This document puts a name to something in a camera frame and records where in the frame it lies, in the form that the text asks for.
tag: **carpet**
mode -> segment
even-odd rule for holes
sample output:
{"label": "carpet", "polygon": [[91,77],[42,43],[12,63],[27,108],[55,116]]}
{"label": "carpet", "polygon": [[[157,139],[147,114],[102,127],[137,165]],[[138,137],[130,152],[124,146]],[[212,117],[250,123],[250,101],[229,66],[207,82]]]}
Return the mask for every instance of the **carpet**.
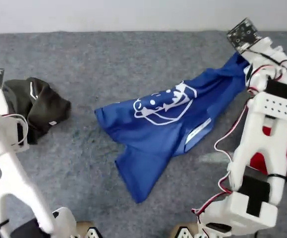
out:
{"label": "carpet", "polygon": [[[262,35],[287,53],[287,32]],[[188,154],[172,159],[141,204],[133,202],[115,167],[123,146],[100,129],[94,109],[171,88],[222,66],[233,52],[219,31],[0,35],[5,80],[37,77],[72,102],[69,120],[18,154],[51,209],[69,207],[78,221],[92,220],[106,238],[166,238],[176,223],[193,221],[190,209],[219,191],[217,180],[226,173],[227,161],[213,144],[230,128],[247,94],[230,104]],[[233,151],[240,137],[241,126],[221,146]],[[12,196],[7,210],[13,228],[33,218]],[[259,237],[287,237],[287,186],[277,226]]]}

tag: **white logo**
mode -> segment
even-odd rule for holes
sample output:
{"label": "white logo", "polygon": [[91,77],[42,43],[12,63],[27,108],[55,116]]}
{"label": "white logo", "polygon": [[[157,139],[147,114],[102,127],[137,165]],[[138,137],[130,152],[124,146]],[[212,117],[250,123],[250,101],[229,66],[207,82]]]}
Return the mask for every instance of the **white logo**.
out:
{"label": "white logo", "polygon": [[184,81],[172,89],[138,98],[133,103],[134,117],[145,118],[154,125],[178,121],[197,97],[196,89]]}

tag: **blue cloth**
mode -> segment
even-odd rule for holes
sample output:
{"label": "blue cloth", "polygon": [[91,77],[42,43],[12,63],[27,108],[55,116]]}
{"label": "blue cloth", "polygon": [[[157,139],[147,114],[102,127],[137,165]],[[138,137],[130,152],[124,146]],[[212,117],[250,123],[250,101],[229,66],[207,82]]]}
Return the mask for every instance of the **blue cloth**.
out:
{"label": "blue cloth", "polygon": [[196,145],[245,88],[245,59],[234,54],[172,89],[95,110],[107,134],[125,145],[116,166],[135,202],[143,202],[169,160]]}

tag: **wall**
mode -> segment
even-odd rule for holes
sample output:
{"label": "wall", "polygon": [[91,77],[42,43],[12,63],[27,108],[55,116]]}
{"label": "wall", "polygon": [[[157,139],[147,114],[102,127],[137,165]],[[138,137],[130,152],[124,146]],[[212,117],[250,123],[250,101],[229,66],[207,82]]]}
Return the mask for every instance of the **wall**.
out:
{"label": "wall", "polygon": [[0,0],[0,33],[227,30],[248,16],[287,30],[283,0]]}

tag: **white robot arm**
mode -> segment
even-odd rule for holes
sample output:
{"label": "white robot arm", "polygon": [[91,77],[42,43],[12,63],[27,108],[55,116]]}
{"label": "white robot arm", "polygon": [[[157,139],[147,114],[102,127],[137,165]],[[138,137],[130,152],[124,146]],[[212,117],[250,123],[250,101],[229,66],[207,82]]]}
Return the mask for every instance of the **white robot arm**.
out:
{"label": "white robot arm", "polygon": [[[62,207],[52,213],[16,156],[17,152],[29,148],[26,140],[28,123],[21,115],[8,114],[2,91],[3,72],[0,69],[0,238],[82,238],[77,233],[72,212]],[[36,217],[13,232],[5,209],[4,197],[7,194],[13,194],[27,204]],[[96,228],[89,228],[86,234],[86,238],[100,237]]]}
{"label": "white robot arm", "polygon": [[[245,69],[246,85],[254,97],[246,105],[240,145],[228,166],[231,191],[220,194],[227,194],[224,200],[212,199],[196,212],[199,226],[220,237],[274,227],[287,181],[287,55],[282,47],[273,49],[270,38],[259,37],[248,19],[228,37],[250,63]],[[271,128],[270,135],[264,134],[264,126]],[[256,153],[264,156],[267,182],[244,176]]]}

